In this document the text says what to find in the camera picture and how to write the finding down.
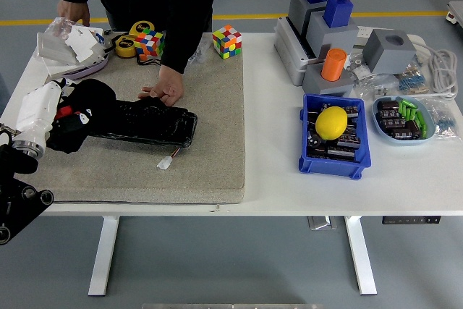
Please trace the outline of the person's left hand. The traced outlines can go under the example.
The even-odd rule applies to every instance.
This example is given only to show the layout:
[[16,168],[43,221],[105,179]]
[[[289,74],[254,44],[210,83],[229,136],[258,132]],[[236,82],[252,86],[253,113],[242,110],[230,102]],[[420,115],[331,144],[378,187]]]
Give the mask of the person's left hand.
[[143,87],[138,98],[159,98],[166,106],[173,106],[183,95],[182,74],[170,67],[161,65],[157,83],[153,87]]

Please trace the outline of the person's right hand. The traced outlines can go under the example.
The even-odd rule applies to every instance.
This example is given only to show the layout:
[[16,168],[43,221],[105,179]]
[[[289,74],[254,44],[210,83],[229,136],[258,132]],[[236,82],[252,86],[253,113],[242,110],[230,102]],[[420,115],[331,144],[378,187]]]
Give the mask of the person's right hand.
[[90,26],[90,10],[87,3],[75,3],[60,0],[57,4],[57,13],[60,17],[73,22],[81,21],[84,26]]

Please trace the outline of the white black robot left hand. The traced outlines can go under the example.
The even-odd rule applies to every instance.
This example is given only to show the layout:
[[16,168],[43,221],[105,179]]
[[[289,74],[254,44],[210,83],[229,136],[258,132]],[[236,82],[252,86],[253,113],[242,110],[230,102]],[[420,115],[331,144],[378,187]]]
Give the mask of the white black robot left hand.
[[24,96],[17,117],[16,129],[19,135],[13,141],[44,143],[52,129],[58,110],[62,89],[75,88],[77,84],[69,79],[52,80]]

